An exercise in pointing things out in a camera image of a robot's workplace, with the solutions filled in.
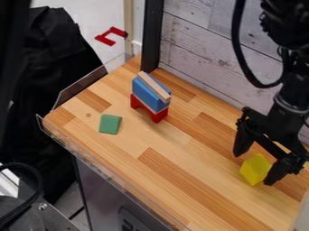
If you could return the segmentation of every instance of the green block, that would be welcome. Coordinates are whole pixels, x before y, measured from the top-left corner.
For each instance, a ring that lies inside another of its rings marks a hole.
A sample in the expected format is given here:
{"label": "green block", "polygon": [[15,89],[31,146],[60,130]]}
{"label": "green block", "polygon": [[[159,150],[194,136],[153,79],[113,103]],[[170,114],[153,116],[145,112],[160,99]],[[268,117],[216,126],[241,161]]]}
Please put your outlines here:
{"label": "green block", "polygon": [[117,134],[122,118],[114,115],[103,115],[99,131],[103,134]]}

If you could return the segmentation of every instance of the wooden tabletop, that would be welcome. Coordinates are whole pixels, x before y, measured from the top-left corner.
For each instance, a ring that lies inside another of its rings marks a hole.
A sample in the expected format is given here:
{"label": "wooden tabletop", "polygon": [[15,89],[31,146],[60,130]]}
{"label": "wooden tabletop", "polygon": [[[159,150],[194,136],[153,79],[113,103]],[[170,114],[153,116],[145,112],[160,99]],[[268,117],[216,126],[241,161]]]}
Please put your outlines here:
{"label": "wooden tabletop", "polygon": [[[44,118],[45,128],[97,168],[129,182],[124,183],[128,191],[171,223],[159,207],[191,230],[288,230],[308,187],[308,172],[273,187],[249,186],[239,166],[266,152],[255,144],[248,154],[233,157],[240,110],[157,69],[153,75],[173,98],[169,116],[156,125],[142,109],[130,108],[139,66],[136,57],[58,107]],[[98,132],[102,114],[123,117],[118,135]]]}

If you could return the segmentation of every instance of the white wooden wall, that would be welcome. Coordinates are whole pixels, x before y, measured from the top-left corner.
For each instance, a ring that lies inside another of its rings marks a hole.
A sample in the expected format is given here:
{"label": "white wooden wall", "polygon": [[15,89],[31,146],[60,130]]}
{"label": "white wooden wall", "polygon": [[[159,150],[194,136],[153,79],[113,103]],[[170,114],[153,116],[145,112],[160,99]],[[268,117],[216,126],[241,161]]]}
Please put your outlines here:
{"label": "white wooden wall", "polygon": [[[253,87],[243,76],[231,46],[235,0],[165,0],[160,67],[237,107],[266,114],[281,86]],[[262,31],[259,0],[248,0],[241,26],[242,49],[264,82],[281,75],[277,46]],[[308,131],[302,134],[309,137]]]}

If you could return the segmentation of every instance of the wooden block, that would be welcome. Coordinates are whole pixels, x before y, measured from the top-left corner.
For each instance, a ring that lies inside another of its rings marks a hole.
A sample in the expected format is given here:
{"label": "wooden block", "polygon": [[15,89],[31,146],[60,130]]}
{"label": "wooden block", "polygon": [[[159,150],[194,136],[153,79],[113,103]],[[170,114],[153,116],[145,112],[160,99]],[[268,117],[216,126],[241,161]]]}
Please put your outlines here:
{"label": "wooden block", "polygon": [[140,98],[148,107],[150,107],[155,113],[160,112],[164,108],[168,107],[170,103],[165,104],[155,92],[144,84],[140,77],[136,77],[132,82],[132,92],[138,98]]}
{"label": "wooden block", "polygon": [[271,163],[262,154],[257,154],[243,162],[240,174],[251,186],[255,186],[264,180],[270,169]]}
{"label": "wooden block", "polygon": [[138,73],[138,76],[143,80],[144,84],[146,84],[149,88],[151,88],[157,96],[161,98],[165,104],[171,102],[171,95],[169,95],[159,84],[157,84],[153,79],[151,79],[146,73],[143,71]]}
{"label": "wooden block", "polygon": [[155,114],[151,109],[147,107],[147,105],[145,105],[141,100],[139,100],[134,94],[131,95],[131,107],[133,109],[142,107],[151,116],[152,120],[156,124],[158,124],[161,120],[166,118],[168,115],[168,107],[162,110],[161,112]]}
{"label": "wooden block", "polygon": [[99,131],[103,134],[117,134],[122,118],[114,115],[103,115]]}

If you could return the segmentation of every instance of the yellow block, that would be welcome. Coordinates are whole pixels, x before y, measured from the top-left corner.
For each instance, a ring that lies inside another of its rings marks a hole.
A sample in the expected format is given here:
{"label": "yellow block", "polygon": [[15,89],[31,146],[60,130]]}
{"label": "yellow block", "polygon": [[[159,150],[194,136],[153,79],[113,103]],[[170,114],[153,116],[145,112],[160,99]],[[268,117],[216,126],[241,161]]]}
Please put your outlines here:
{"label": "yellow block", "polygon": [[251,186],[254,186],[264,180],[271,166],[271,163],[262,154],[257,154],[242,163],[240,174]]}

